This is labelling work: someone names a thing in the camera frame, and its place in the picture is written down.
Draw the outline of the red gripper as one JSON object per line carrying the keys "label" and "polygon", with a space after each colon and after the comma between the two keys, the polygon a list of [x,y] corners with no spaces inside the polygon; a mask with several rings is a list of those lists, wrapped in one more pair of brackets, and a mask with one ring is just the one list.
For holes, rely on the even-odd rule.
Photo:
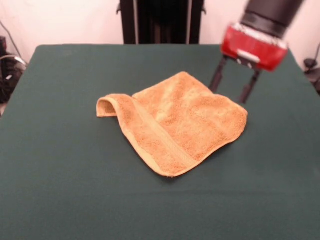
{"label": "red gripper", "polygon": [[249,62],[251,68],[258,69],[254,71],[236,101],[238,104],[245,104],[258,82],[262,72],[260,69],[274,71],[287,55],[288,44],[280,38],[262,33],[241,23],[232,23],[225,31],[221,52],[226,56],[221,58],[208,88],[212,92],[217,91],[228,57],[235,60],[243,59]]}

